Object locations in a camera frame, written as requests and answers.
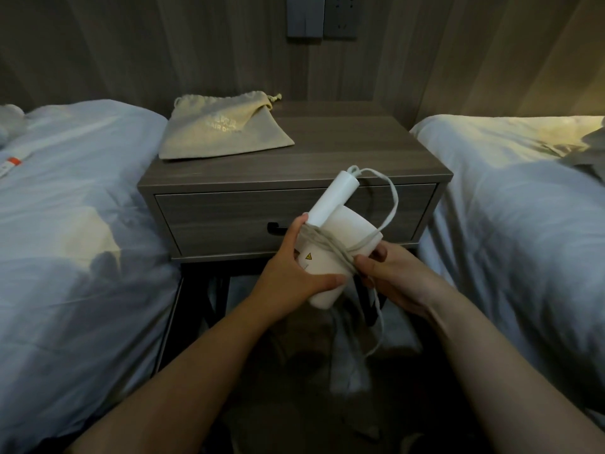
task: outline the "white duvet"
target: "white duvet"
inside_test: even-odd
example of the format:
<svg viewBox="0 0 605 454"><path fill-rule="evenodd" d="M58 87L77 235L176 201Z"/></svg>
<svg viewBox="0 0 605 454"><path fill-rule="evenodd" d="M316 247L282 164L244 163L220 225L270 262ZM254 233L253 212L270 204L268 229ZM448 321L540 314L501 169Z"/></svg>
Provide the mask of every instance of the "white duvet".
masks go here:
<svg viewBox="0 0 605 454"><path fill-rule="evenodd" d="M605 186L559 154L602 117L438 115L412 133L454 177L419 255L578 405L605 409Z"/></svg>
<svg viewBox="0 0 605 454"><path fill-rule="evenodd" d="M166 119L47 106L0 150L0 451L79 429L151 373L177 267L136 184Z"/></svg>

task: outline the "drawer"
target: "drawer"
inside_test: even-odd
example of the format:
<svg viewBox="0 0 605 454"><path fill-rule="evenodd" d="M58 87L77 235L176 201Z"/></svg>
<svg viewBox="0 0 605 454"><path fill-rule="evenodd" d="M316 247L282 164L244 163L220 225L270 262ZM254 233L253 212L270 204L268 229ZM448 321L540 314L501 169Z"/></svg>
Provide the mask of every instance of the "drawer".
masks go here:
<svg viewBox="0 0 605 454"><path fill-rule="evenodd" d="M435 186L396 187L399 208L383 232L386 240L410 242ZM296 216L311 209L323 191L324 188L312 188L157 194L155 199L181 258L228 259L275 252L281 237L269 234L267 224L273 221L289 226ZM378 226L393 206L391 190L388 186L361 186L346 206Z"/></svg>

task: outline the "drawer handle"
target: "drawer handle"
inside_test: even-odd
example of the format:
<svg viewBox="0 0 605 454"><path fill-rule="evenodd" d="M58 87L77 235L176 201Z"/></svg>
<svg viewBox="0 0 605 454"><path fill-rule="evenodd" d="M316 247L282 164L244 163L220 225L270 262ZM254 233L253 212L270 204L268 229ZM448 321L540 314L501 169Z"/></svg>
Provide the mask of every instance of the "drawer handle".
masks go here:
<svg viewBox="0 0 605 454"><path fill-rule="evenodd" d="M272 221L271 223L267 223L267 232L272 236L285 236L285 232L288 228L280 228L279 223Z"/></svg>

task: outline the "forearm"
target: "forearm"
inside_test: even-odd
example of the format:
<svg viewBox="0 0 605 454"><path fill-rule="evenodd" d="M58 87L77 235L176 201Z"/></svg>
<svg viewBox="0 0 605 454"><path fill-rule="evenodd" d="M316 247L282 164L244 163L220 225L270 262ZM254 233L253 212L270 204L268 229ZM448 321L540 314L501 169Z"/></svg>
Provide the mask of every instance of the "forearm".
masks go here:
<svg viewBox="0 0 605 454"><path fill-rule="evenodd" d="M534 370L464 296L441 296L431 317L499 453L602 453L605 435Z"/></svg>
<svg viewBox="0 0 605 454"><path fill-rule="evenodd" d="M267 328L244 301L90 428L70 453L197 453Z"/></svg>

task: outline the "wooden wall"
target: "wooden wall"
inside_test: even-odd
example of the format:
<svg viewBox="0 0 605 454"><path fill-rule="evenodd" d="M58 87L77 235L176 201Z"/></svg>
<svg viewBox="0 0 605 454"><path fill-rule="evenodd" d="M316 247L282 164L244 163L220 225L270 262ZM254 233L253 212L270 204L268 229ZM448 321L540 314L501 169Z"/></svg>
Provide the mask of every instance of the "wooden wall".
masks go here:
<svg viewBox="0 0 605 454"><path fill-rule="evenodd" d="M355 41L289 42L285 0L0 0L0 102L184 93L435 113L605 114L605 0L364 0Z"/></svg>

